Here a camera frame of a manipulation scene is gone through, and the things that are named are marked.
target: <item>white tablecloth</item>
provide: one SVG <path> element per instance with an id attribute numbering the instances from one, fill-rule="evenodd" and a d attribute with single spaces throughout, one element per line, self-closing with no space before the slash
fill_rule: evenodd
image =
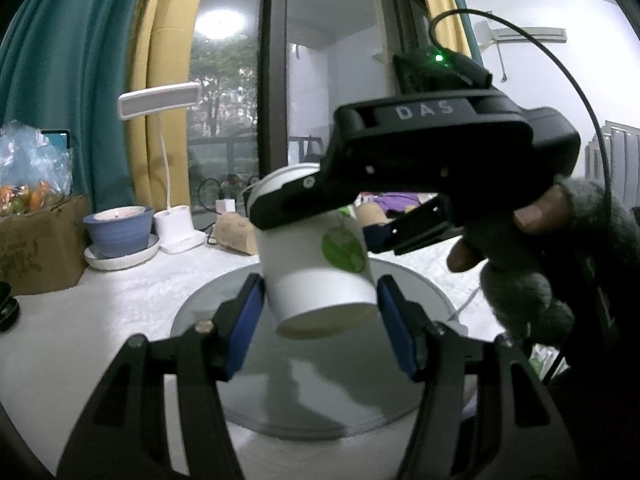
<path id="1" fill-rule="evenodd" d="M 453 242 L 406 256 L 380 257 L 427 276 L 459 308 L 478 287 L 479 269 L 462 275 L 446 270 L 444 260 Z M 86 400 L 130 335 L 167 337 L 175 314 L 194 291 L 256 261 L 257 257 L 203 246 L 173 256 L 159 253 L 133 269 L 89 269 L 74 288 L 18 298 L 22 317 L 10 332 L 0 335 L 0 400 L 45 466 L 55 471 Z M 476 295 L 460 321 L 472 337 L 490 340 L 501 332 L 482 294 Z M 167 381 L 172 462 L 178 471 L 187 472 L 175 385 Z M 249 480 L 285 476 L 382 480 L 394 476 L 413 420 L 410 415 L 386 428 L 329 442 L 287 442 L 233 424 L 230 433 Z"/>

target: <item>finger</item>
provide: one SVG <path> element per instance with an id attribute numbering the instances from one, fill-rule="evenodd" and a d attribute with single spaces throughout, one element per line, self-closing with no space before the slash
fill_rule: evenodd
<path id="1" fill-rule="evenodd" d="M 484 256 L 464 240 L 458 240 L 447 256 L 447 267 L 451 272 L 466 272 L 484 260 Z"/>
<path id="2" fill-rule="evenodd" d="M 526 234 L 540 235 L 569 227 L 571 207 L 557 184 L 533 204 L 513 213 L 518 228 Z"/>

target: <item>purple object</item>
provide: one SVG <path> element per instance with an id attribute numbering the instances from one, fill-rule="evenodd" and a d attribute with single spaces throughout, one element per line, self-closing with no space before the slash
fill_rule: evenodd
<path id="1" fill-rule="evenodd" d="M 82 220 L 96 248 L 107 258 L 119 258 L 146 249 L 154 209 L 129 206 L 85 216 Z"/>
<path id="2" fill-rule="evenodd" d="M 417 193 L 385 193 L 382 196 L 374 197 L 373 202 L 378 204 L 385 214 L 389 211 L 404 213 L 407 206 L 420 205 Z"/>

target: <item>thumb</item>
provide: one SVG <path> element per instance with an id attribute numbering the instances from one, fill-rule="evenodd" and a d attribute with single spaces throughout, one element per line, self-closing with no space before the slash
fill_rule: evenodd
<path id="1" fill-rule="evenodd" d="M 518 228 L 526 234 L 553 233 L 569 227 L 571 206 L 562 188 L 555 184 L 534 203 L 513 215 Z"/>

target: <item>gray circular mat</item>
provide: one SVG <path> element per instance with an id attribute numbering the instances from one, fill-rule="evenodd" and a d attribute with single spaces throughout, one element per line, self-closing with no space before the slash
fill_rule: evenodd
<path id="1" fill-rule="evenodd" d="M 429 280 L 404 267 L 371 260 L 373 278 L 391 274 L 408 300 L 434 320 L 454 309 Z M 196 291 L 175 317 L 180 335 L 234 298 L 255 264 L 220 276 Z M 242 370 L 218 383 L 226 419 L 288 440 L 324 440 L 365 433 L 412 412 L 421 384 L 398 368 L 380 316 L 338 335 L 316 340 L 279 337 L 265 304 Z"/>

